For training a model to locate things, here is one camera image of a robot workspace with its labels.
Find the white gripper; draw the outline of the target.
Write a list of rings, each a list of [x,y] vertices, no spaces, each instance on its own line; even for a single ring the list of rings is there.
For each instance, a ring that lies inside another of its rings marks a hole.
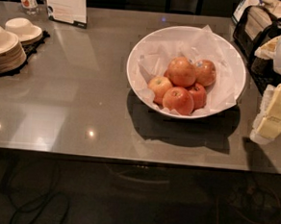
[[[281,35],[261,45],[254,54],[273,61],[273,71],[281,76]],[[267,85],[250,133],[251,141],[267,145],[281,135],[281,84]]]

